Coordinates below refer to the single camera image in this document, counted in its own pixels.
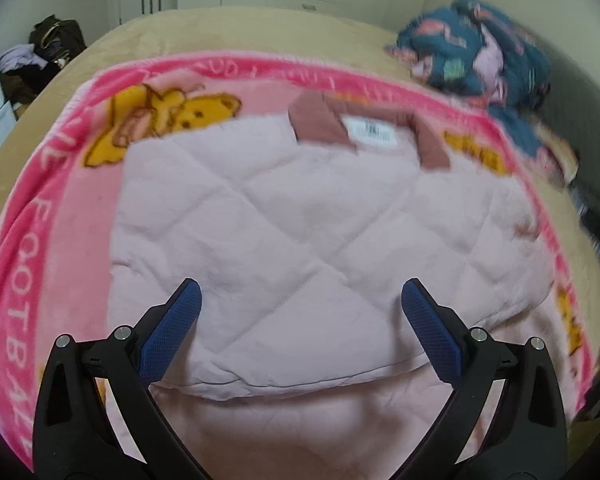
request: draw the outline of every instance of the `blue gripper pad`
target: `blue gripper pad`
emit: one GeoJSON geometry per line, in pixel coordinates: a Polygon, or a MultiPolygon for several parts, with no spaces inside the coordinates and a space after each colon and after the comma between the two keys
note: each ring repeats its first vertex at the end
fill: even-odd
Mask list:
{"type": "Polygon", "coordinates": [[[440,317],[441,308],[420,280],[412,278],[402,287],[402,311],[433,369],[443,383],[456,387],[462,378],[462,347],[440,317]]]}
{"type": "Polygon", "coordinates": [[[169,307],[167,313],[140,351],[138,377],[144,387],[162,380],[187,332],[200,315],[200,286],[194,280],[187,280],[186,286],[181,286],[166,305],[169,307]]]}

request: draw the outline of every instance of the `bed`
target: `bed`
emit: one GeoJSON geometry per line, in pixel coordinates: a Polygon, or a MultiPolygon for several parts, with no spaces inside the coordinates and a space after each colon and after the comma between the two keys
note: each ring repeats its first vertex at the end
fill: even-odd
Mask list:
{"type": "MultiPolygon", "coordinates": [[[[0,150],[0,212],[21,168],[65,103],[78,86],[99,70],[133,59],[199,50],[239,49],[321,59],[373,72],[384,78],[409,80],[408,69],[382,50],[394,39],[392,32],[353,20],[277,9],[175,10],[129,22],[101,38],[75,59],[52,81],[17,124],[0,150]]],[[[567,192],[556,189],[540,177],[534,177],[534,186],[550,213],[570,264],[580,301],[580,316],[595,354],[600,346],[600,263],[579,227],[576,210],[567,192]]],[[[196,416],[195,410],[192,412],[187,407],[187,396],[165,391],[156,395],[158,402],[160,397],[170,397],[171,411],[167,416],[185,412],[196,416]]],[[[172,420],[172,423],[187,441],[189,429],[186,420],[172,420]]],[[[191,432],[190,437],[194,441],[200,439],[195,431],[191,432]]],[[[216,437],[218,440],[214,447],[217,447],[218,454],[214,455],[209,450],[209,455],[215,459],[215,470],[218,471],[222,471],[220,465],[225,462],[221,456],[223,449],[233,447],[238,457],[243,455],[246,458],[247,455],[257,457],[263,446],[272,446],[270,442],[240,442],[239,436],[216,437]]],[[[285,453],[293,455],[295,460],[305,460],[307,467],[315,468],[316,472],[325,471],[327,466],[317,456],[298,456],[297,449],[286,449],[281,445],[280,454],[283,456],[285,453]]],[[[304,478],[306,471],[298,471],[299,478],[304,478]]]]}

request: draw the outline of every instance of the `white tag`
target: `white tag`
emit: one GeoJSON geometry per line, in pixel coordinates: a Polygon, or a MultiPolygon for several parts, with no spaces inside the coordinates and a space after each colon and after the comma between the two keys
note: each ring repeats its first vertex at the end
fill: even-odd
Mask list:
{"type": "Polygon", "coordinates": [[[340,117],[347,129],[349,139],[375,148],[395,148],[395,126],[386,121],[343,115],[340,117]]]}

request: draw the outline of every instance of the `pink blanket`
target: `pink blanket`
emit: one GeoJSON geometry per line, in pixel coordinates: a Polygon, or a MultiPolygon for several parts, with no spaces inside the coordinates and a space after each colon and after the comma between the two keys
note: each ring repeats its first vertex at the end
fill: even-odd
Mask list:
{"type": "Polygon", "coordinates": [[[61,333],[77,340],[107,335],[109,235],[125,147],[143,136],[176,131],[179,124],[181,129],[205,126],[197,111],[187,114],[186,103],[194,100],[203,100],[217,122],[236,114],[281,112],[301,88],[350,100],[409,104],[454,149],[495,173],[513,173],[524,181],[555,261],[555,304],[565,319],[563,337],[568,338],[576,392],[576,406],[566,408],[572,412],[583,403],[591,359],[577,321],[568,264],[516,150],[487,114],[455,107],[417,86],[335,66],[256,53],[201,52],[122,64],[81,86],[32,154],[4,207],[0,431],[26,463],[40,376],[54,339],[61,333]],[[148,86],[142,90],[141,84],[148,86]],[[138,95],[146,99],[140,108],[138,95]],[[126,120],[118,128],[120,110],[126,120]]]}

